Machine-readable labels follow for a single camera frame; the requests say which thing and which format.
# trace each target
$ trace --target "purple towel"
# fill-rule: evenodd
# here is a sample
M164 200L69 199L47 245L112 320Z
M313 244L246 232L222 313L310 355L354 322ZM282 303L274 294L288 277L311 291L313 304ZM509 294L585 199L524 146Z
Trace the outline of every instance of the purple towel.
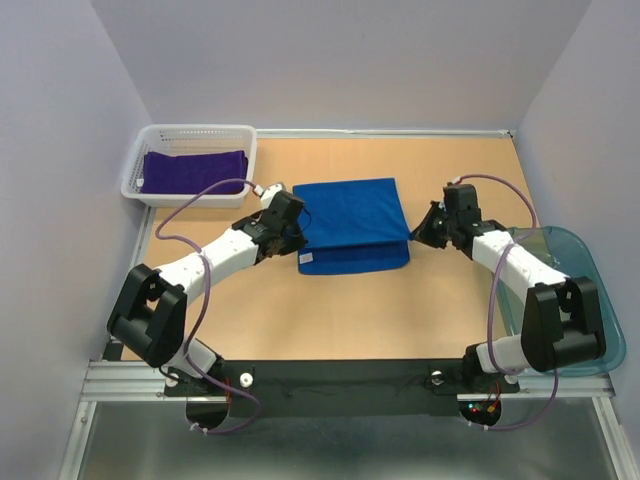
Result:
M206 155L170 157L149 152L144 157L144 183L140 193L195 195L228 178L247 178L247 157L242 150ZM221 185L212 195L240 193L244 185Z

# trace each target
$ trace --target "folded blue towel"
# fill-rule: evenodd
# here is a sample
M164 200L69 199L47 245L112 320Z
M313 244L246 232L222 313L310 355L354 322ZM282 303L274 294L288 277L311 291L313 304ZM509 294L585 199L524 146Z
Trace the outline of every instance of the folded blue towel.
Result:
M393 178L296 185L293 193L311 215L300 273L374 272L409 262L409 227Z
M247 178L248 161L242 150L205 155L170 157L149 152L144 157L144 183L140 193L195 195L210 185L229 178ZM244 185L221 185L212 195L240 193Z

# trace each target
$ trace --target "white plastic basket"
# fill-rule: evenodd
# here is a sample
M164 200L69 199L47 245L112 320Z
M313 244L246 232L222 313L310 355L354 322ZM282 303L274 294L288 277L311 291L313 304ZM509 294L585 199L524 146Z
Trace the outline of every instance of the white plastic basket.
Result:
M257 134L247 125L149 125L143 128L131 149L120 191L151 207L179 207L193 195L154 195L140 193L144 156L149 151L165 155L199 155L244 150L248 160L247 180L253 179L256 166ZM205 195L194 207L240 208L249 186L233 195Z

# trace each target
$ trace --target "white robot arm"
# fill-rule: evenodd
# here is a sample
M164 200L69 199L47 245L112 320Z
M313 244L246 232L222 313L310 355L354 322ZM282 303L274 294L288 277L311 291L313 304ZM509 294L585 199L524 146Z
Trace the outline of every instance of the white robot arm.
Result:
M500 279L525 304L522 333L493 342L497 365L503 370L533 367L540 372L602 357L606 351L596 286L588 278L570 278L545 265L514 240L494 220L482 220L472 185L450 184L444 202L431 209L412 232L412 240L435 248L449 242L471 260L496 272L509 247ZM560 311L569 314L561 320ZM471 375L495 373L489 345L467 348Z
M281 183L260 193L262 210L234 223L203 247L202 255L192 253L153 270L144 264L134 267L109 318L109 332L152 367L173 366L201 377L186 361L183 348L187 306L229 275L265 258L297 251L306 242L297 223L304 202ZM208 286L203 257L210 267ZM197 339L189 344L189 356L205 372L218 360Z

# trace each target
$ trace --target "white wall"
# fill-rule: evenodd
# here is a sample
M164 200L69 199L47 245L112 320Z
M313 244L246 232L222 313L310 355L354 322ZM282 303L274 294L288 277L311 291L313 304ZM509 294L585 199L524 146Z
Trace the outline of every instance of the white wall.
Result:
M543 223L591 249L627 339L615 405L640 460L640 2L594 0L516 135Z
M92 0L155 122L514 128L589 0Z
M140 207L118 191L149 122L87 0L0 6L0 478L56 478Z

